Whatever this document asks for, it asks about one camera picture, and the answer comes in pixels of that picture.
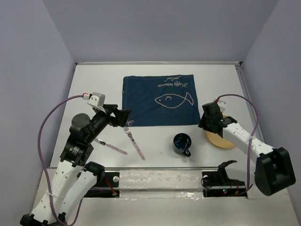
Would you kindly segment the yellow round plate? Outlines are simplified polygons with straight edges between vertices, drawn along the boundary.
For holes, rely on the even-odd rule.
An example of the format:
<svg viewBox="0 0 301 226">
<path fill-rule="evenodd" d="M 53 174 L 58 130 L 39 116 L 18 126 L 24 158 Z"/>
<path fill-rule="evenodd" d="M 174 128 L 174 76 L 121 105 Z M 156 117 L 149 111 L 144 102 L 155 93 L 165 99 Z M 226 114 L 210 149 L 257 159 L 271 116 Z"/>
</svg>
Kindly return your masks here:
<svg viewBox="0 0 301 226">
<path fill-rule="evenodd" d="M 230 149 L 236 147 L 232 142 L 220 137 L 218 134 L 205 131 L 206 138 L 214 146 L 222 149 Z"/>
</svg>

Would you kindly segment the pink-handled metal fork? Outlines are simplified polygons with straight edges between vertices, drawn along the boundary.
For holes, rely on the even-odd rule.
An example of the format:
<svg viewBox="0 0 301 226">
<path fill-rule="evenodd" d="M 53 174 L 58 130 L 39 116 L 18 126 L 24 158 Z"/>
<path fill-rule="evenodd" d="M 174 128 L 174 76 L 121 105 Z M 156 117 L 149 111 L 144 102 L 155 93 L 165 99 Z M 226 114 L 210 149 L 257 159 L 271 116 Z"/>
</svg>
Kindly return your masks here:
<svg viewBox="0 0 301 226">
<path fill-rule="evenodd" d="M 132 144 L 134 145 L 135 149 L 136 149 L 137 152 L 139 153 L 141 159 L 142 159 L 143 161 L 146 160 L 146 159 L 145 159 L 145 156 L 143 155 L 143 153 L 142 153 L 142 151 L 141 151 L 141 149 L 140 149 L 140 147 L 138 146 L 138 144 L 137 144 L 136 141 L 134 140 L 133 135 L 132 135 L 131 131 L 129 130 L 129 127 L 123 127 L 123 129 L 124 129 L 126 135 L 130 138 Z"/>
</svg>

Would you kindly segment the pink-handled metal knife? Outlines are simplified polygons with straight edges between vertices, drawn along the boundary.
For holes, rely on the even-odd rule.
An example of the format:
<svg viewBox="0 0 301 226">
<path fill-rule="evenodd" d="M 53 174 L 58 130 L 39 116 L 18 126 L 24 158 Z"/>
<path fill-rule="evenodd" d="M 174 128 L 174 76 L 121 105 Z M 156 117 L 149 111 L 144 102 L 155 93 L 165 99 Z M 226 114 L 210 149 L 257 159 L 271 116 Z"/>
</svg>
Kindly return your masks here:
<svg viewBox="0 0 301 226">
<path fill-rule="evenodd" d="M 106 147 L 108 147 L 108 148 L 111 148 L 111 149 L 113 149 L 113 150 L 115 150 L 115 151 L 117 151 L 117 152 L 119 152 L 119 153 L 124 154 L 124 155 L 127 155 L 127 154 L 128 154 L 126 151 L 124 151 L 124 150 L 122 150 L 122 149 L 120 149 L 120 148 L 117 148 L 117 147 L 115 147 L 115 146 L 113 146 L 113 145 L 111 145 L 111 144 L 109 144 L 109 143 L 107 143 L 107 142 L 104 142 L 104 141 L 102 141 L 102 140 L 100 140 L 100 139 L 98 139 L 98 138 L 94 139 L 94 141 L 95 141 L 96 143 L 98 143 L 98 144 L 101 144 L 101 145 L 103 145 L 103 146 L 106 146 Z"/>
</svg>

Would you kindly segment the dark blue patterned mug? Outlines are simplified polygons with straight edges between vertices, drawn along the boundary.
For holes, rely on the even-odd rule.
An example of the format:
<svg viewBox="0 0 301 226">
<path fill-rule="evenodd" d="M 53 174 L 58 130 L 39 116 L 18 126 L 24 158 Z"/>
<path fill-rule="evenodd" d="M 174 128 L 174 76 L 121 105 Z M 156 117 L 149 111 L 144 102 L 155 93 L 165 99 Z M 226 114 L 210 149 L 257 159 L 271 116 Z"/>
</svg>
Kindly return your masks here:
<svg viewBox="0 0 301 226">
<path fill-rule="evenodd" d="M 185 133 L 179 133 L 173 138 L 173 151 L 176 154 L 190 157 L 191 153 L 189 148 L 191 147 L 192 141 L 189 135 Z"/>
</svg>

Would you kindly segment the dark blue fish-print cloth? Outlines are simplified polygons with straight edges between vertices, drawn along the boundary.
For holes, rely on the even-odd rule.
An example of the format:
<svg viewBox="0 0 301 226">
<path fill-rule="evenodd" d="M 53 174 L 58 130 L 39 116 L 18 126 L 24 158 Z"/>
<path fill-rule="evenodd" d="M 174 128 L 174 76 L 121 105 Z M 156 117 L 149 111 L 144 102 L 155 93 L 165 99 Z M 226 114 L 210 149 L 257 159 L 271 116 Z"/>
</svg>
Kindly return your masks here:
<svg viewBox="0 0 301 226">
<path fill-rule="evenodd" d="M 122 108 L 131 110 L 129 127 L 197 125 L 200 122 L 194 76 L 127 76 Z"/>
</svg>

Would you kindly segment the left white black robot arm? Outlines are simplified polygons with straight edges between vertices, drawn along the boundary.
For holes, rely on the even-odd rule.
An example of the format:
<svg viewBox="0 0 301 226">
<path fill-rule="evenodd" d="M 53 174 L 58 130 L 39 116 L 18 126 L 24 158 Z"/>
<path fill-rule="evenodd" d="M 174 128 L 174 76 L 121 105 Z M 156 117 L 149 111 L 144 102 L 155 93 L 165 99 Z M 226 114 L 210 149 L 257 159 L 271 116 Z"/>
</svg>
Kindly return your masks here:
<svg viewBox="0 0 301 226">
<path fill-rule="evenodd" d="M 92 142 L 107 125 L 124 127 L 131 110 L 119 110 L 117 105 L 95 108 L 90 118 L 85 113 L 75 115 L 71 120 L 70 135 L 60 155 L 53 178 L 46 174 L 48 187 L 38 205 L 30 214 L 23 215 L 23 226 L 66 225 L 74 209 L 79 209 L 86 193 L 103 183 L 104 166 L 88 161 Z"/>
</svg>

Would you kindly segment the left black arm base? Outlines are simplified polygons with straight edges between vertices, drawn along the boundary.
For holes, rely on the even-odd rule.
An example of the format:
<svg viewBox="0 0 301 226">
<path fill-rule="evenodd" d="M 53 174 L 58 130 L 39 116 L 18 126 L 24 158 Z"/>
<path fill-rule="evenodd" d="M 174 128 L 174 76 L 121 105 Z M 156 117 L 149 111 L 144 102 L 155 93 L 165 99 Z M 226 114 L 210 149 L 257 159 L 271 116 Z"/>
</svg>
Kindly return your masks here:
<svg viewBox="0 0 301 226">
<path fill-rule="evenodd" d="M 86 194 L 85 198 L 119 198 L 119 172 L 106 171 L 105 178 L 97 182 Z"/>
</svg>

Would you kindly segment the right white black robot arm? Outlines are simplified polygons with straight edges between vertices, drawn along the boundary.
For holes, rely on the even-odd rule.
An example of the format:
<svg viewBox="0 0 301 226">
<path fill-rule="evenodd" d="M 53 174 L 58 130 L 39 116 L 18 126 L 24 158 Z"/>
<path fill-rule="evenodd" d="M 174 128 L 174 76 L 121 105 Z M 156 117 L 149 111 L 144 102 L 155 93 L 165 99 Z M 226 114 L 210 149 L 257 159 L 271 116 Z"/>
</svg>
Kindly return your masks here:
<svg viewBox="0 0 301 226">
<path fill-rule="evenodd" d="M 265 196 L 271 196 L 296 183 L 289 152 L 274 148 L 248 133 L 232 117 L 224 117 L 219 105 L 202 105 L 203 115 L 199 127 L 217 134 L 243 151 L 255 164 L 254 182 Z"/>
</svg>

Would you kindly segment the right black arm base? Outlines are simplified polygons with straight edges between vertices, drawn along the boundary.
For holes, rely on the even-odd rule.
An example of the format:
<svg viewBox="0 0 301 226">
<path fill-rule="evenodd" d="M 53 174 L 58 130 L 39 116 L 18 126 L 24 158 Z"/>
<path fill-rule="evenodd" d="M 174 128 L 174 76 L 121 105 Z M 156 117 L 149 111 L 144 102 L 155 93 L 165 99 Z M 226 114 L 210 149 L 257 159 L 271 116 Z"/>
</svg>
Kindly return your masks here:
<svg viewBox="0 0 301 226">
<path fill-rule="evenodd" d="M 203 187 L 203 196 L 211 197 L 245 197 L 247 191 L 245 182 L 229 178 L 226 167 L 236 163 L 236 160 L 222 162 L 217 170 L 203 171 L 200 183 Z"/>
</svg>

